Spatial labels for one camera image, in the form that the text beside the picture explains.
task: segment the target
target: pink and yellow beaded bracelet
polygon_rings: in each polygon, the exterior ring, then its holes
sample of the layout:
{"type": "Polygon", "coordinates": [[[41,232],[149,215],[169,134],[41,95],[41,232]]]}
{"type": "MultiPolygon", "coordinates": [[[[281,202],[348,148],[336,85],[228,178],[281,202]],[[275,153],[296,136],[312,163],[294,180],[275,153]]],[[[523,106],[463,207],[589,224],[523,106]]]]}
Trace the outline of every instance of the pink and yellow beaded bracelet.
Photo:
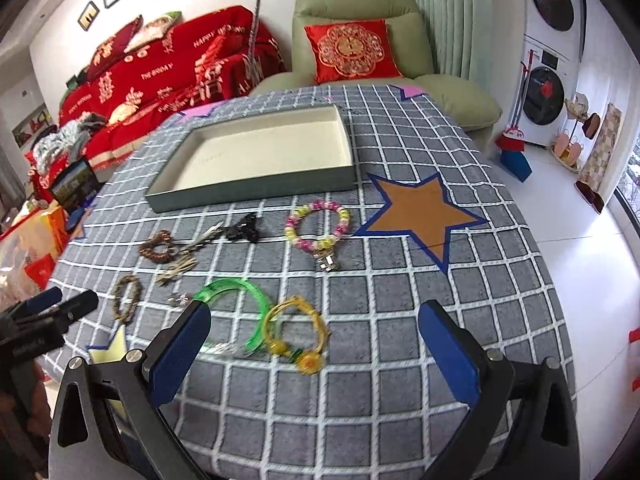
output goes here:
{"type": "Polygon", "coordinates": [[[335,270],[338,268],[338,265],[335,262],[334,245],[342,238],[342,235],[347,232],[349,219],[349,211],[337,202],[333,200],[329,202],[314,200],[312,203],[297,207],[287,218],[284,234],[295,248],[311,253],[314,258],[320,262],[322,270],[335,270]],[[300,238],[296,231],[300,221],[309,213],[321,210],[335,211],[338,213],[338,225],[335,231],[320,240],[303,240],[300,238]]]}

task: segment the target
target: black hair clip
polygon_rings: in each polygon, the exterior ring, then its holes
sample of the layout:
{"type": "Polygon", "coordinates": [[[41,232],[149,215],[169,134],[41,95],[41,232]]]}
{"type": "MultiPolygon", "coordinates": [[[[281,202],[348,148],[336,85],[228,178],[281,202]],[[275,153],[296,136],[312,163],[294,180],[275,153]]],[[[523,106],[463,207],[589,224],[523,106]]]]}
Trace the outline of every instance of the black hair clip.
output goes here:
{"type": "Polygon", "coordinates": [[[226,228],[226,239],[235,242],[241,238],[249,240],[252,244],[257,244],[260,233],[255,226],[258,217],[255,213],[243,216],[238,223],[226,228]]]}

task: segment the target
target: gray tray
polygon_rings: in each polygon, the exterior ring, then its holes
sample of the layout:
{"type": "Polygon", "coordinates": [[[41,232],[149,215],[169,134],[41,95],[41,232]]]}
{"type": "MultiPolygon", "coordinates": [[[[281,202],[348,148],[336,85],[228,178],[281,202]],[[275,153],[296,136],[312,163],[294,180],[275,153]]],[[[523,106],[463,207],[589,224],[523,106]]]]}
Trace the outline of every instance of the gray tray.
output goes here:
{"type": "Polygon", "coordinates": [[[348,134],[333,105],[286,110],[191,131],[145,198],[156,213],[353,189],[348,134]]]}

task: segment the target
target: yellow bracelet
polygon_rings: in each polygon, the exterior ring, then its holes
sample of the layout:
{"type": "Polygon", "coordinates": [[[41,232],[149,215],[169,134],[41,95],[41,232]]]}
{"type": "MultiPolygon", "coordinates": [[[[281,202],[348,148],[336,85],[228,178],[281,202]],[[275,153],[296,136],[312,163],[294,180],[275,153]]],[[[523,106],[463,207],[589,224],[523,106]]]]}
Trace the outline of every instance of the yellow bracelet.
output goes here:
{"type": "Polygon", "coordinates": [[[298,367],[298,371],[305,375],[313,375],[318,373],[324,365],[324,359],[322,358],[322,350],[329,337],[328,331],[324,320],[320,313],[313,308],[309,302],[305,301],[300,296],[292,296],[286,301],[274,306],[268,314],[262,320],[262,336],[264,337],[267,348],[272,355],[282,355],[288,357],[291,363],[295,363],[298,367]],[[300,312],[307,314],[314,324],[314,329],[318,332],[318,346],[315,349],[309,350],[305,348],[297,348],[290,350],[289,345],[284,339],[276,339],[271,336],[269,332],[269,323],[271,319],[290,306],[294,306],[300,312]]]}

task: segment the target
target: screw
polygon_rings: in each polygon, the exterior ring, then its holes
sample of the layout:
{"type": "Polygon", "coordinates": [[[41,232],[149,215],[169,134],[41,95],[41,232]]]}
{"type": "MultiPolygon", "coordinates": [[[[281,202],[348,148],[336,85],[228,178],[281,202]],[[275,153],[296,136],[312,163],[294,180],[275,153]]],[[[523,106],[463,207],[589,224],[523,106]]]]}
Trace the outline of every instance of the screw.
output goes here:
{"type": "Polygon", "coordinates": [[[558,368],[560,367],[560,363],[554,357],[547,357],[545,359],[545,365],[552,370],[558,370],[558,368]]]}
{"type": "Polygon", "coordinates": [[[76,368],[79,368],[82,365],[82,358],[81,357],[74,357],[73,359],[71,359],[71,361],[69,361],[69,368],[71,368],[72,370],[75,370],[76,368]]]}
{"type": "Polygon", "coordinates": [[[135,350],[129,350],[127,352],[127,361],[129,363],[135,363],[137,361],[140,361],[140,359],[142,359],[142,351],[138,350],[137,348],[135,350]]]}
{"type": "Polygon", "coordinates": [[[502,361],[504,359],[504,354],[497,348],[489,348],[486,351],[486,356],[489,358],[489,361],[493,361],[494,363],[497,363],[498,361],[502,361]]]}

